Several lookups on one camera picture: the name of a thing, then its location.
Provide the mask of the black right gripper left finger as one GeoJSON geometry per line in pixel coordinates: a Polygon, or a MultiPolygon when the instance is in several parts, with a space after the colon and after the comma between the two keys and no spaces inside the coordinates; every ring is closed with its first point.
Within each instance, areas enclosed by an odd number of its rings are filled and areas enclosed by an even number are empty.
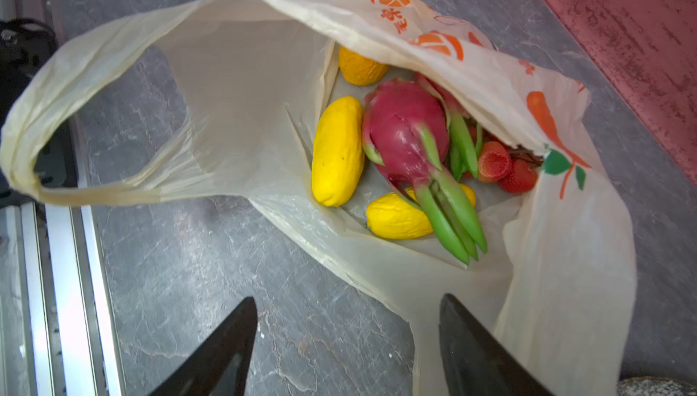
{"type": "Polygon", "coordinates": [[[152,395],[243,395],[258,327],[249,296],[152,395]]]}

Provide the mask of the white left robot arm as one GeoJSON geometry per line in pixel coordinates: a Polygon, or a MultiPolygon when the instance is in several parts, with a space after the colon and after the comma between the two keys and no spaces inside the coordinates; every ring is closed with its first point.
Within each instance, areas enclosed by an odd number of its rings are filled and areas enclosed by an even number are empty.
{"type": "Polygon", "coordinates": [[[109,185],[44,187],[34,166],[58,127],[207,2],[114,20],[58,49],[12,105],[2,127],[1,169],[10,187],[46,205],[65,207],[158,204],[201,196],[197,167],[185,149],[187,127],[138,174],[109,185]]]}

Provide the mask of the pink dragon fruit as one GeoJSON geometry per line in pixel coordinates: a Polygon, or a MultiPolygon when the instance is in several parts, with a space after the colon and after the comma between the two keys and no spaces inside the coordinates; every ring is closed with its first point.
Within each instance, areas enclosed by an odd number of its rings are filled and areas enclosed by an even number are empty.
{"type": "Polygon", "coordinates": [[[365,97],[362,145],[392,189],[428,217],[441,245],[467,265],[488,251],[488,241],[474,205],[444,165],[449,118],[433,87],[394,78],[365,97]]]}

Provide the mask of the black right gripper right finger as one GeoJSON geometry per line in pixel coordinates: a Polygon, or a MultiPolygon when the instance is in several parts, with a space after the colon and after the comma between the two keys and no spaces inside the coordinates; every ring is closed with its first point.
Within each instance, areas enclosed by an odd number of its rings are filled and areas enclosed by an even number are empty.
{"type": "Polygon", "coordinates": [[[451,395],[549,395],[452,294],[439,307],[440,354],[451,395]]]}

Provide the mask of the fruit print plastic bag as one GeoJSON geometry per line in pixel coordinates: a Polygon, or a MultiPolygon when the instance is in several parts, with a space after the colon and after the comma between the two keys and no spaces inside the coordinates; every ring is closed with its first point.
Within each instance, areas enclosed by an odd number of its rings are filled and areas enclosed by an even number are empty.
{"type": "Polygon", "coordinates": [[[195,0],[122,18],[63,45],[12,105],[1,168],[47,205],[248,198],[304,251],[411,327],[414,391],[448,387],[437,345],[453,294],[556,395],[612,395],[635,305],[629,212],[583,125],[579,81],[496,50],[420,0],[195,0]],[[48,188],[34,167],[65,121],[150,47],[188,107],[137,174],[48,188]],[[436,232],[377,238],[311,194],[338,49],[424,76],[359,105],[359,152],[415,190],[436,232]]]}

